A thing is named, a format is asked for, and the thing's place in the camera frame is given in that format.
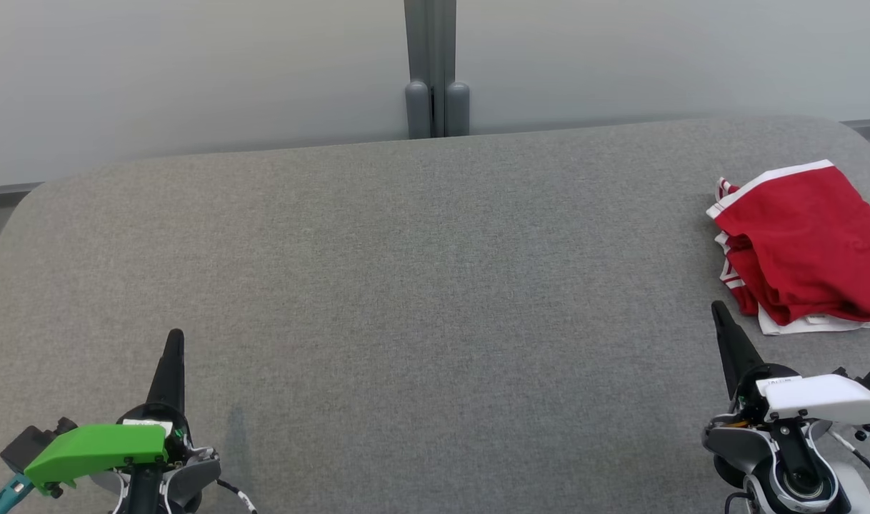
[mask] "gray table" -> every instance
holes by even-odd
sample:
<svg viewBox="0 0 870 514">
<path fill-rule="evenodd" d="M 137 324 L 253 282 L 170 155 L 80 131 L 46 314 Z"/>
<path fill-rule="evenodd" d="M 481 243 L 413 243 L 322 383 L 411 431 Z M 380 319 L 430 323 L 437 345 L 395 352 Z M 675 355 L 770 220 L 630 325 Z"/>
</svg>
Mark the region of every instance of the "gray table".
<svg viewBox="0 0 870 514">
<path fill-rule="evenodd" d="M 720 176 L 823 158 L 870 201 L 869 144 L 795 117 L 174 157 L 44 184 L 0 238 L 0 450 L 28 424 L 117 419 L 178 326 L 194 442 L 262 512 L 720 511 L 731 489 L 699 442 L 726 407 L 709 303 L 735 306 L 704 212 Z M 870 369 L 870 331 L 765 339 L 742 322 L 804 374 Z M 112 501 L 83 482 L 19 512 Z M 243 510 L 209 488 L 202 511 Z"/>
</svg>

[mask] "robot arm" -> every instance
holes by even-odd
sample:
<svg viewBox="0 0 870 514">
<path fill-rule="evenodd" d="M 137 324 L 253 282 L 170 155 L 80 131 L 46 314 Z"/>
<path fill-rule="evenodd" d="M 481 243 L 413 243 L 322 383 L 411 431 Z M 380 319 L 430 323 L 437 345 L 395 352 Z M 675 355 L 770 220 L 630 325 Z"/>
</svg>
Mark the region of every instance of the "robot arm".
<svg viewBox="0 0 870 514">
<path fill-rule="evenodd" d="M 216 482 L 236 493 L 256 514 L 248 497 L 219 478 L 219 454 L 194 447 L 184 417 L 184 334 L 174 329 L 152 378 L 146 403 L 116 424 L 76 426 L 62 418 L 56 430 L 32 426 L 1 453 L 14 478 L 0 492 L 6 514 L 31 491 L 60 498 L 61 485 L 92 481 L 118 495 L 114 514 L 196 512 L 201 491 Z"/>
<path fill-rule="evenodd" d="M 815 445 L 833 423 L 862 428 L 860 440 L 869 436 L 870 374 L 852 380 L 840 368 L 801 377 L 764 362 L 722 302 L 713 303 L 712 315 L 730 407 L 707 424 L 702 445 L 715 453 L 719 475 L 743 489 L 736 495 L 751 512 L 870 514 L 860 476 L 850 466 L 830 465 Z"/>
</svg>

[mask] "white stripe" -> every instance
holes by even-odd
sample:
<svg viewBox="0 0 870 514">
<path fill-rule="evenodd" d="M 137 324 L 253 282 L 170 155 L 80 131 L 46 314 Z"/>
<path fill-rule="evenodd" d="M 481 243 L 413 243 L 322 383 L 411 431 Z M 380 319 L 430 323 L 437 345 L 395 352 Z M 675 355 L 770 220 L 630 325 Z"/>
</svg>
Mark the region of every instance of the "white stripe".
<svg viewBox="0 0 870 514">
<path fill-rule="evenodd" d="M 718 218 L 718 215 L 723 212 L 725 208 L 733 205 L 734 202 L 738 201 L 740 198 L 742 198 L 743 195 L 750 192 L 752 189 L 755 189 L 756 186 L 764 184 L 769 180 L 774 180 L 775 178 L 782 178 L 782 176 L 796 175 L 797 173 L 803 173 L 805 171 L 813 171 L 814 169 L 823 169 L 824 167 L 830 166 L 834 166 L 832 161 L 828 159 L 823 159 L 814 163 L 805 163 L 805 165 L 788 166 L 779 169 L 772 169 L 771 171 L 766 171 L 765 173 L 757 176 L 757 178 L 752 179 L 750 182 L 746 183 L 744 186 L 742 186 L 742 188 L 736 190 L 728 196 L 724 196 L 722 199 L 720 199 L 720 201 L 718 201 L 718 203 L 707 209 L 705 214 L 709 215 L 710 218 Z"/>
<path fill-rule="evenodd" d="M 721 231 L 721 233 L 718 234 L 718 237 L 715 238 L 715 243 L 721 245 L 724 255 L 730 251 L 730 247 L 726 244 L 726 240 L 728 240 L 729 237 L 730 236 L 727 235 L 725 231 Z"/>
<path fill-rule="evenodd" d="M 721 270 L 720 276 L 721 282 L 726 283 L 728 282 L 728 280 L 734 279 L 736 277 L 739 277 L 739 273 L 737 273 L 736 270 L 732 270 L 732 268 L 730 268 L 730 261 L 724 259 L 724 269 Z"/>
<path fill-rule="evenodd" d="M 726 181 L 725 178 L 720 179 L 720 194 L 718 195 L 718 200 L 722 199 L 724 196 L 728 196 L 730 194 L 730 183 Z"/>
</svg>

